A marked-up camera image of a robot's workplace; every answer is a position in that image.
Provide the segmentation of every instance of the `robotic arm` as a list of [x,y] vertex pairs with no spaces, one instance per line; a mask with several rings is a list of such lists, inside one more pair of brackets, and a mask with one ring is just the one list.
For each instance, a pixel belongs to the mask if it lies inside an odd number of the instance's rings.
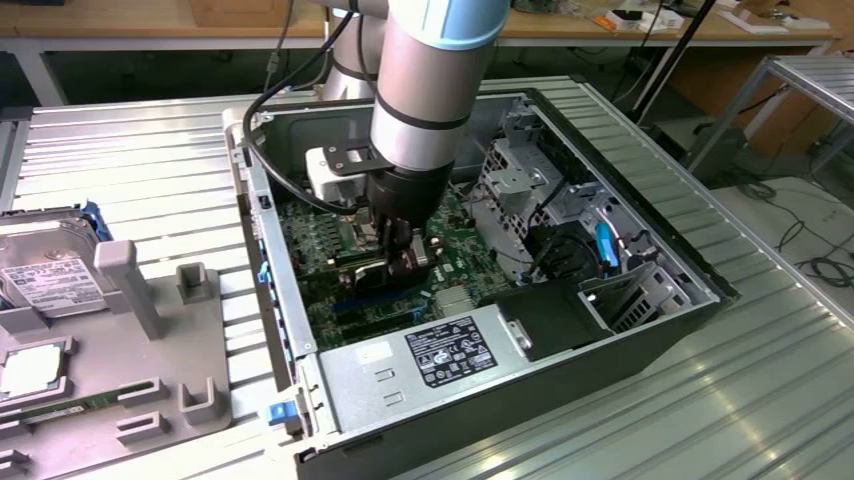
[[427,220],[441,203],[509,0],[315,1],[363,16],[337,38],[323,99],[376,98],[365,144],[324,148],[324,157],[308,160],[308,175],[324,201],[337,200],[323,196],[327,181],[352,179],[344,183],[364,189],[385,258],[361,283],[399,288],[421,282],[435,265]]

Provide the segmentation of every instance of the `warning label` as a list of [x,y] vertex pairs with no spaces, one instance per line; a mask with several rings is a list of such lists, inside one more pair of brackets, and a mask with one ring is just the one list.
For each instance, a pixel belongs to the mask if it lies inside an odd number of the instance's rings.
[[104,295],[78,258],[0,270],[8,284],[40,311],[101,301]]
[[431,388],[497,366],[471,317],[409,333],[405,341]]

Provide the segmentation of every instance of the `blue latch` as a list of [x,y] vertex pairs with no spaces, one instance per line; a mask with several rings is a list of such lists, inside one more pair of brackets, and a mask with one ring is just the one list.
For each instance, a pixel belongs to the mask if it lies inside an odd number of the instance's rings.
[[611,267],[619,267],[619,257],[614,251],[614,236],[607,223],[596,225],[596,247],[599,248],[599,257],[602,261]]
[[264,260],[261,268],[257,271],[257,283],[269,283],[272,281],[272,274],[269,273],[269,262]]
[[296,402],[276,403],[267,408],[267,425],[281,425],[288,420],[299,420],[299,410]]
[[94,224],[94,235],[101,242],[112,241],[112,233],[109,233],[109,229],[106,228],[106,222],[104,222],[104,217],[101,217],[101,209],[97,208],[97,203],[85,201],[85,205],[80,207],[80,212],[84,213],[92,223]]

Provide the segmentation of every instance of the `green circuit board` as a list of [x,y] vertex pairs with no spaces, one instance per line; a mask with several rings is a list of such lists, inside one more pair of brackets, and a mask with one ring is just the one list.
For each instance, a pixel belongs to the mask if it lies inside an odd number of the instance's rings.
[[339,281],[337,264],[349,268],[377,261],[377,239],[369,212],[339,216],[313,211],[301,202],[279,208],[303,303],[321,350],[359,342],[441,318],[436,292],[456,286],[476,305],[509,288],[509,282],[455,196],[445,194],[427,225],[441,239],[441,255],[428,281],[416,288],[376,298],[352,300]]

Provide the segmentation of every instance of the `corrugated metal table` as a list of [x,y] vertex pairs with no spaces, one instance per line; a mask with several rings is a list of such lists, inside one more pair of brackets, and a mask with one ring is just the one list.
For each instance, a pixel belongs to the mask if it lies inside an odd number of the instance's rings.
[[[792,87],[803,95],[811,98],[819,105],[830,110],[834,115],[850,126],[854,126],[854,59],[842,56],[812,57],[812,56],[782,56],[766,57],[756,67],[752,75],[744,82],[744,86],[730,102],[726,112],[711,127],[711,132],[704,145],[696,150],[696,156],[691,159],[688,171],[698,175],[708,172],[714,165],[711,159],[706,158],[723,132],[728,128],[738,112],[747,101],[752,98],[764,79],[776,77],[783,81],[783,85]],[[764,105],[754,122],[762,121],[772,113],[776,105],[783,101],[790,91],[775,96]],[[754,130],[746,131],[750,138]],[[851,141],[851,136],[846,136],[839,142],[838,150],[830,149],[828,156],[815,162],[816,168],[823,166],[827,160],[835,156],[842,148]]]
[[[591,87],[541,78],[483,90],[520,87],[543,91],[743,298],[640,375],[403,478],[850,478],[850,318]],[[287,478],[261,456],[268,441],[253,420],[275,387],[219,116],[248,99],[40,109],[21,125],[22,164],[6,165],[20,169],[14,208],[88,195],[114,235],[137,240],[145,277],[188,261],[223,274],[237,426],[93,478]]]

